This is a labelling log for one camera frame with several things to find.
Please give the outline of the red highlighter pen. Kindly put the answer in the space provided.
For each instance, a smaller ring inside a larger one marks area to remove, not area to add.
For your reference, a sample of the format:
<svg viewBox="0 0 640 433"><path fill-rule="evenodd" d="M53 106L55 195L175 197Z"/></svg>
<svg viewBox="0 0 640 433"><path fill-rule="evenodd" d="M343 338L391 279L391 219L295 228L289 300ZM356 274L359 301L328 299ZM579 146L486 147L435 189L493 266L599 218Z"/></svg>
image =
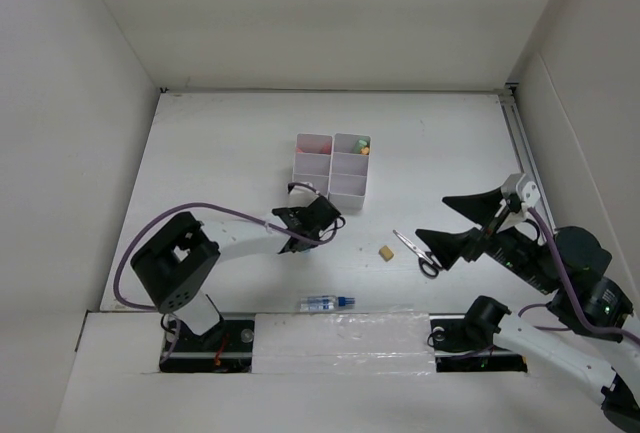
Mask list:
<svg viewBox="0 0 640 433"><path fill-rule="evenodd" d="M323 138L303 138L296 143L297 153L330 155L332 143Z"/></svg>

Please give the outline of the green capped correction tape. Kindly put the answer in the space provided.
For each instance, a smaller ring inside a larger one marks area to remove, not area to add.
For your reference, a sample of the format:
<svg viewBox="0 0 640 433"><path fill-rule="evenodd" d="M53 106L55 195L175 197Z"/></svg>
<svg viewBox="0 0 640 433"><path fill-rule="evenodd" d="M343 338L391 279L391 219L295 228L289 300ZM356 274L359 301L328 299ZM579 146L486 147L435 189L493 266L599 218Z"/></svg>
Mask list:
<svg viewBox="0 0 640 433"><path fill-rule="evenodd" d="M364 150L369 149L369 141L366 139L358 139L354 144L351 152L354 154L363 154Z"/></svg>

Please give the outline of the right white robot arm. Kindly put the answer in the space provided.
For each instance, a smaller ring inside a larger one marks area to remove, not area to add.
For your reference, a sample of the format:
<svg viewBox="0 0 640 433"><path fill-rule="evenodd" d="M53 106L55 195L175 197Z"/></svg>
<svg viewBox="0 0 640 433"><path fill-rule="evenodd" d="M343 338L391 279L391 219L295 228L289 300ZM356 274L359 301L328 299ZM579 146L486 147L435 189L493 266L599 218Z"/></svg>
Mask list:
<svg viewBox="0 0 640 433"><path fill-rule="evenodd" d="M500 301L481 295L464 314L437 314L427 343L437 365L456 361L480 369L493 354L536 359L572 381L624 432L639 429L639 316L606 271L612 261L588 230L551 230L536 210L541 194L524 174L485 193L448 196L443 202L473 223L461 233L416 230L421 272L434 279L457 262L487 256L539 293L556 327L534 326Z"/></svg>

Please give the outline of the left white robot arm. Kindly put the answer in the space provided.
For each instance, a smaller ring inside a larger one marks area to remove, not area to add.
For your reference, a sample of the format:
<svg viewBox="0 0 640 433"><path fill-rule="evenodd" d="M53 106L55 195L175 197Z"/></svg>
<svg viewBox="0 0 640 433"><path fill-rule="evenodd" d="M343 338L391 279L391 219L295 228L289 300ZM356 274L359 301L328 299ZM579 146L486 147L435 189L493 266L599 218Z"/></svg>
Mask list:
<svg viewBox="0 0 640 433"><path fill-rule="evenodd" d="M216 265L316 248L326 242L322 235L342 221L324 196L306 206L275 208L265 220L237 212L231 221L203 223L184 207L169 214L130 265L155 309L174 316L190 340L208 350L220 343L224 328L223 316L201 291Z"/></svg>

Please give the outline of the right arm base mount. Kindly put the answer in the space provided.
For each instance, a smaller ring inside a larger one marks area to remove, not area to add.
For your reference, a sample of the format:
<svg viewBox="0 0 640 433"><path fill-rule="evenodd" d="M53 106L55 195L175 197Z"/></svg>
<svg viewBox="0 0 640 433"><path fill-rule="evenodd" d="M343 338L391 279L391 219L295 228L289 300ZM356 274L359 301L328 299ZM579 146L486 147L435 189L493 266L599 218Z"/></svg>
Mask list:
<svg viewBox="0 0 640 433"><path fill-rule="evenodd" d="M433 349L437 373L527 373L526 360L504 348L472 340L462 315L430 317L426 344Z"/></svg>

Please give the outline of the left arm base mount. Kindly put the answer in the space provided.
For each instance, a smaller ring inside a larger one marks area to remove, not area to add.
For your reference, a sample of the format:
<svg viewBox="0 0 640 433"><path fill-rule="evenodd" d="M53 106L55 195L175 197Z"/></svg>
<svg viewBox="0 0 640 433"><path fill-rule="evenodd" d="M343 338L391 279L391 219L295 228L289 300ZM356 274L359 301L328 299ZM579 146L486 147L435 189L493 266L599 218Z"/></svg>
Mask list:
<svg viewBox="0 0 640 433"><path fill-rule="evenodd" d="M159 370L162 373L250 373L255 339L255 316L231 315L211 341L193 334L168 315L160 322L164 331Z"/></svg>

